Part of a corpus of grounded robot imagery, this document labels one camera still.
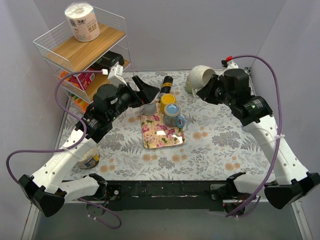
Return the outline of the light green ceramic mug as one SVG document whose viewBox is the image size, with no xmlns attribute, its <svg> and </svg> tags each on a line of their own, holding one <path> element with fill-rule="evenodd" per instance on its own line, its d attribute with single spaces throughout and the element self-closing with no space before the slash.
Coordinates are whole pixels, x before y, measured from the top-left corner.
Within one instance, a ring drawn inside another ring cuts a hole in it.
<svg viewBox="0 0 320 240">
<path fill-rule="evenodd" d="M 188 77 L 186 78 L 186 81 L 185 81 L 185 91 L 188 94 L 192 94 L 192 95 L 193 95 L 193 92 L 194 92 L 194 90 L 193 90 L 193 88 L 192 88 L 192 86 L 191 86 L 191 84 L 189 82 L 189 78 Z"/>
</svg>

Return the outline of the white grey mug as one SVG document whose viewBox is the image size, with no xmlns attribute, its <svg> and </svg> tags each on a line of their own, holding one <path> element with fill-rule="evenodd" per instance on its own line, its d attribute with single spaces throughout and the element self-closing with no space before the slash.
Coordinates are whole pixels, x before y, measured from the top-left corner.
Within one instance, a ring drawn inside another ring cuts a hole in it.
<svg viewBox="0 0 320 240">
<path fill-rule="evenodd" d="M 204 88 L 210 81 L 212 75 L 215 74 L 216 72 L 214 69 L 205 65 L 197 65 L 191 69 L 187 77 L 187 81 L 191 86 L 194 97 L 198 97 L 197 92 Z"/>
</svg>

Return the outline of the blue glazed mug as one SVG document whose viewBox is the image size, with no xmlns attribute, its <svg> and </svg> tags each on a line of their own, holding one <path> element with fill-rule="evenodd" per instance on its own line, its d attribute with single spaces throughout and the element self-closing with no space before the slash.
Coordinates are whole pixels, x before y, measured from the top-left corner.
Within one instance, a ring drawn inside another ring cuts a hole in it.
<svg viewBox="0 0 320 240">
<path fill-rule="evenodd" d="M 181 116 L 181 109 L 176 103 L 167 104 L 164 108 L 163 123 L 169 128 L 185 126 L 185 119 Z"/>
</svg>

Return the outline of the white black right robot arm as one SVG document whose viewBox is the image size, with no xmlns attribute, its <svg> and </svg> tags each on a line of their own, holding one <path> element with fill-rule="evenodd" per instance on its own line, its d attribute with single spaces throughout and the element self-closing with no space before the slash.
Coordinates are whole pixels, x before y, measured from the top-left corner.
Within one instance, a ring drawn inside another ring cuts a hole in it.
<svg viewBox="0 0 320 240">
<path fill-rule="evenodd" d="M 251 93 L 249 76 L 243 69 L 213 74 L 196 94 L 209 104 L 229 107 L 270 163 L 263 180 L 239 172 L 228 177 L 225 186 L 216 190 L 218 195 L 226 194 L 232 199 L 243 194 L 264 197 L 273 207 L 282 209 L 320 184 L 320 175 L 309 172 L 291 150 L 267 101 Z"/>
</svg>

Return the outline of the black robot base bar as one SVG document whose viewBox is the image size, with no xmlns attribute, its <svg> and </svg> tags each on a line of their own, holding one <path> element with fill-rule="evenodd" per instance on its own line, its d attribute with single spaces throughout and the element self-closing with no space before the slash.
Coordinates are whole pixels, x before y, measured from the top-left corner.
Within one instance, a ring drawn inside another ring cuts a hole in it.
<svg viewBox="0 0 320 240">
<path fill-rule="evenodd" d="M 226 180 L 111 180 L 101 199 L 112 211 L 224 211 L 249 196 L 231 189 Z"/>
</svg>

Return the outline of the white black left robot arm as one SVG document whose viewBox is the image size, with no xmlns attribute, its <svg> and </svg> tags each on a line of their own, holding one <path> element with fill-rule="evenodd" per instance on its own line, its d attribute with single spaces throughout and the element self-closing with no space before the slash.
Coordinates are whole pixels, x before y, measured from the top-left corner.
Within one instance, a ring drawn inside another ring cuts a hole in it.
<svg viewBox="0 0 320 240">
<path fill-rule="evenodd" d="M 128 108 L 151 103 L 160 89 L 132 77 L 138 90 L 122 82 L 101 85 L 85 114 L 67 141 L 39 170 L 18 180 L 25 196 L 46 216 L 56 214 L 62 206 L 81 197 L 101 200 L 107 193 L 106 180 L 89 174 L 78 180 L 65 181 L 67 173 L 112 129 L 113 121 Z"/>
</svg>

